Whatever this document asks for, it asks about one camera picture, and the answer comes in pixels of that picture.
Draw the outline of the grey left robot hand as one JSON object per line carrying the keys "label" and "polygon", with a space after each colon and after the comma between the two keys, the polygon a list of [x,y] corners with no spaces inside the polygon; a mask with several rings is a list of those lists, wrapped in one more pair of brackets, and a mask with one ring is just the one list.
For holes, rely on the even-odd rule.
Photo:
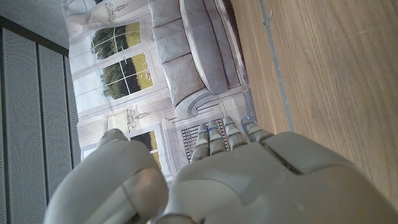
{"label": "grey left robot hand", "polygon": [[110,129],[62,181],[45,223],[396,223],[397,210],[341,155],[296,133],[225,117],[199,127],[167,185],[145,144]]}

